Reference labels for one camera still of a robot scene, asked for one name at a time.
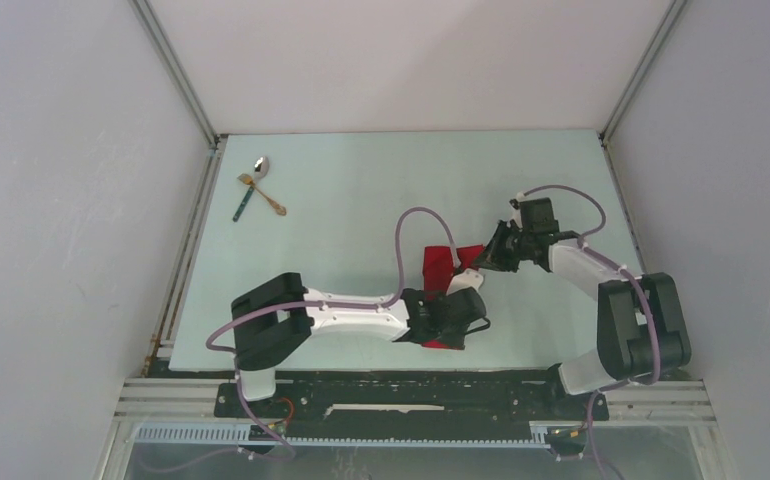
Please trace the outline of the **red satin napkin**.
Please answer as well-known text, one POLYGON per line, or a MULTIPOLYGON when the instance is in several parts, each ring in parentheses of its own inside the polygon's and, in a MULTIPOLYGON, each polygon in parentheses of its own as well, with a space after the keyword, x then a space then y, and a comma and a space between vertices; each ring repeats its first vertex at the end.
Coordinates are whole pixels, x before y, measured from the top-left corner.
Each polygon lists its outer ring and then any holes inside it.
MULTIPOLYGON (((472 262, 482 253, 482 245, 457 247, 456 254, 461 267, 473 268, 472 262)), ((444 293, 456 275, 457 266, 448 246, 427 246, 423 256, 423 289, 427 292, 444 293)), ((463 350, 468 327, 444 333, 422 344, 425 348, 463 350)))

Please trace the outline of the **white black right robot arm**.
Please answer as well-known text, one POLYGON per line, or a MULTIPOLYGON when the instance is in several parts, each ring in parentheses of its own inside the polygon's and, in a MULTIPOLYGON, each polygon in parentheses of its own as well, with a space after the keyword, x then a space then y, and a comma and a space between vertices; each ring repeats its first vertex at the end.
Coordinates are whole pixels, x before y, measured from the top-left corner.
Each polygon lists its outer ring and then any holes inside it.
POLYGON ((674 279, 665 273, 636 276, 594 250, 585 235, 561 229, 548 198, 510 202, 513 215, 500 221, 476 266, 516 272, 531 262, 596 301, 596 345, 551 367, 542 392, 546 411, 567 418, 583 395, 634 382, 653 384, 663 373, 689 364, 692 346, 674 279))

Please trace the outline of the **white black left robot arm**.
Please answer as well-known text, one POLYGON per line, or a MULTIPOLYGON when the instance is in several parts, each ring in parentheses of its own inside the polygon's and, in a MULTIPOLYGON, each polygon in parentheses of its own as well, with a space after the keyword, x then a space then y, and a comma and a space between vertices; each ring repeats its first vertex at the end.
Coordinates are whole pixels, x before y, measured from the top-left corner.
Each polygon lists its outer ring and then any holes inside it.
POLYGON ((281 274, 231 303, 239 404, 265 416, 277 403, 276 367, 314 336, 361 334, 388 342, 462 349, 464 337, 490 327, 479 294, 484 277, 468 269, 443 293, 407 288, 388 296, 337 295, 307 288, 301 275, 281 274))

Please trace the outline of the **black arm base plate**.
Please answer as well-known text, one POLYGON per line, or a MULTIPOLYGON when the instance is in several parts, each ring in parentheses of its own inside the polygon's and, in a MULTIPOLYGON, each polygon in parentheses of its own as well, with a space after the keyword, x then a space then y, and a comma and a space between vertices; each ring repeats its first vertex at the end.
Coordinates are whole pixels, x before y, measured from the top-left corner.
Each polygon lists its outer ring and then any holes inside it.
POLYGON ((536 425, 584 424, 604 397, 565 396, 544 370, 282 372, 273 397, 240 403, 220 386, 214 416, 290 421, 287 435, 402 440, 525 439, 536 425))

